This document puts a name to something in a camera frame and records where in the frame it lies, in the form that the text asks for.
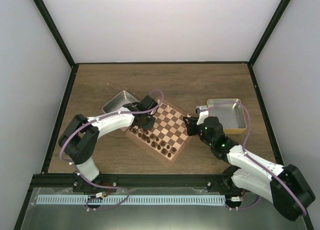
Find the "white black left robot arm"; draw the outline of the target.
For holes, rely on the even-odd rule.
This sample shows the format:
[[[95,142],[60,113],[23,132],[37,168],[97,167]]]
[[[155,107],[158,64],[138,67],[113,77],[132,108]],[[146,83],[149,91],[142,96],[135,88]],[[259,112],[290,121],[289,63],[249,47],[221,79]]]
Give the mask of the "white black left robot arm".
[[[84,185],[92,192],[102,186],[100,171],[92,158],[93,151],[100,137],[121,128],[142,127],[152,129],[161,101],[147,95],[140,102],[127,103],[115,111],[96,117],[76,115],[67,126],[58,145],[60,157],[65,153],[70,164],[74,164],[85,178]]]

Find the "yellow bear tin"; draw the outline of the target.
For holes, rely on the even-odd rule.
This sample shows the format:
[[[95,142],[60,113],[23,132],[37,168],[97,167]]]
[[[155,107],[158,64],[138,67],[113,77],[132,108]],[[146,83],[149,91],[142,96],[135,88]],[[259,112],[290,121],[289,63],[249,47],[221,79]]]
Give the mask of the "yellow bear tin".
[[[223,126],[225,134],[241,134],[247,129],[244,110],[240,99],[208,99],[209,116],[215,116]]]

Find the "pink metal tin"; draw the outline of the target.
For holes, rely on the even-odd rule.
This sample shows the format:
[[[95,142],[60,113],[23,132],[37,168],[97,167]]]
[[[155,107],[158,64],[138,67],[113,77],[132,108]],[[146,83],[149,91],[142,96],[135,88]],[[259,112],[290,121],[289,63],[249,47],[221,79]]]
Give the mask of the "pink metal tin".
[[[139,100],[135,96],[130,94],[128,91],[123,90],[119,92],[116,96],[114,96],[109,102],[107,102],[102,107],[102,111],[104,113],[110,113],[121,108],[125,104],[134,103],[138,101]]]

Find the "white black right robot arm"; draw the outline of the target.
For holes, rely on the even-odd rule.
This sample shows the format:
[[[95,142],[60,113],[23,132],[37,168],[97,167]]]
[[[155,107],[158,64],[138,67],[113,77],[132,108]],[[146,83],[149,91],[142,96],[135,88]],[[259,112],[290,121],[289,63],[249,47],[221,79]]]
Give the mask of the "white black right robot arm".
[[[244,145],[225,135],[217,117],[184,117],[183,121],[189,136],[197,135],[217,159],[236,168],[222,178],[225,190],[249,190],[271,202],[291,221],[307,214],[316,196],[299,168],[272,163],[246,150]]]

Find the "black aluminium frame rail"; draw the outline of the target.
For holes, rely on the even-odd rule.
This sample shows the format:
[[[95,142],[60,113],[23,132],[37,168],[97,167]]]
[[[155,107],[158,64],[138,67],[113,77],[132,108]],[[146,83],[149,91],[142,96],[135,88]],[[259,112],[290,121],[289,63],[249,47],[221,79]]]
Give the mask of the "black aluminium frame rail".
[[[94,181],[102,186],[137,187],[194,187],[215,191],[238,190],[225,174],[101,174]],[[35,174],[31,185],[39,187],[75,187],[79,191],[95,191],[75,173]]]

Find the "wooden chess board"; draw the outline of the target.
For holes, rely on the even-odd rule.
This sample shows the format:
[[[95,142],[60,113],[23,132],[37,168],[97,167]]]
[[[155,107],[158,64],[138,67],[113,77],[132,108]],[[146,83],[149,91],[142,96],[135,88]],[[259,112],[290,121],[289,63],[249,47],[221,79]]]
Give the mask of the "wooden chess board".
[[[184,116],[187,116],[185,111],[168,101],[163,101],[154,114],[155,123],[152,130],[145,130],[135,126],[137,128],[135,133],[132,133],[132,129],[128,129],[125,134],[144,150],[171,166],[192,139],[192,137],[187,134],[187,129],[183,121]],[[147,137],[150,138],[150,143],[147,143],[146,139],[142,139],[143,134],[146,135],[146,139]],[[166,155],[161,153],[162,149],[166,149]]]

